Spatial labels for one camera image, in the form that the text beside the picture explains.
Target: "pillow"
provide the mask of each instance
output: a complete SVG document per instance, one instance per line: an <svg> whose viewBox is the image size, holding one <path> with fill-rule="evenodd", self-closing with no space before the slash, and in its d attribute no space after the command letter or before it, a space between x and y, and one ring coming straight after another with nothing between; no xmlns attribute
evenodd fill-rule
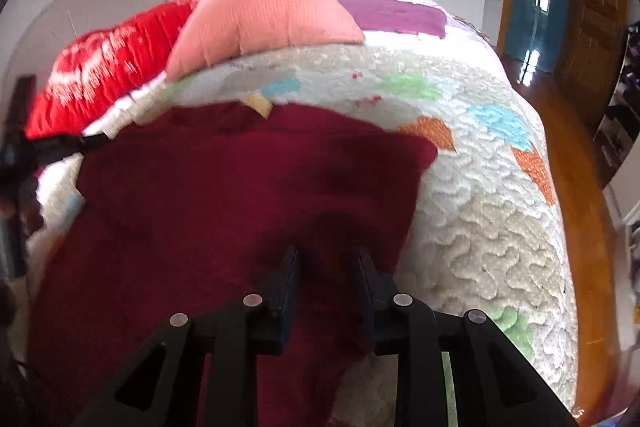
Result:
<svg viewBox="0 0 640 427"><path fill-rule="evenodd" d="M79 135L117 99L158 76L198 0L175 0L80 37L56 59L25 134Z"/></svg>
<svg viewBox="0 0 640 427"><path fill-rule="evenodd" d="M166 66L167 80L238 55L288 46L364 42L337 0L200 0Z"/></svg>

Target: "purple pillow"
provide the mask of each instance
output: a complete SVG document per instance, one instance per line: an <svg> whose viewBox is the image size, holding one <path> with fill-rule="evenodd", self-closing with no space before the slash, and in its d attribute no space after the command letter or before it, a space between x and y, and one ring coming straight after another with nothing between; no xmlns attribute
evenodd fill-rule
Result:
<svg viewBox="0 0 640 427"><path fill-rule="evenodd" d="M447 16L442 10L396 0L339 0L362 30L426 33L445 37Z"/></svg>

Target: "wooden floor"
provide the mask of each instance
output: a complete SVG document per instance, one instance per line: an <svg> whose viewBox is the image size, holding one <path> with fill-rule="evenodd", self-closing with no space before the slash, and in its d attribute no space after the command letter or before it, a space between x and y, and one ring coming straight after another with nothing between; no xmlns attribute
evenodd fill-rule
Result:
<svg viewBox="0 0 640 427"><path fill-rule="evenodd" d="M514 80L521 63L503 60L514 89L545 125L551 174L556 185L574 277L578 310L578 420L588 426L604 418L618 369L618 336L612 287L614 229L602 195L591 137L580 124L553 76L535 73L530 87Z"/></svg>

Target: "bed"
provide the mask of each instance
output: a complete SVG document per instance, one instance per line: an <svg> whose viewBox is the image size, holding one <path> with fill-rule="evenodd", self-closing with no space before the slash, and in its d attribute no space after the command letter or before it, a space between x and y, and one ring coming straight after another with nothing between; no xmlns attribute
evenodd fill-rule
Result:
<svg viewBox="0 0 640 427"><path fill-rule="evenodd" d="M437 311L484 310L570 409L577 376L575 295L540 117L511 89L491 46L449 14L444 39L380 31L365 36L363 46L234 58L172 86L161 73L85 133L114 136L172 105L259 93L276 105L315 105L431 139L439 156L420 181L395 273L399 288ZM81 206L75 190L80 163L70 158L41 175L39 199L50 226L31 239L34 294L47 257ZM332 421L391 425L395 373L388 358L367 357L353 367L337 393Z"/></svg>

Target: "pink pillow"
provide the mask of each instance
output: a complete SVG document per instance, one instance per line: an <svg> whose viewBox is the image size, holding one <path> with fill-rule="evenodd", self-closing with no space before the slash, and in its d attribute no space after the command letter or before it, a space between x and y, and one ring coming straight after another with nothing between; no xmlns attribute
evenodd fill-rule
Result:
<svg viewBox="0 0 640 427"><path fill-rule="evenodd" d="M364 42L337 0L200 0L169 55L166 77L238 55L330 42Z"/></svg>

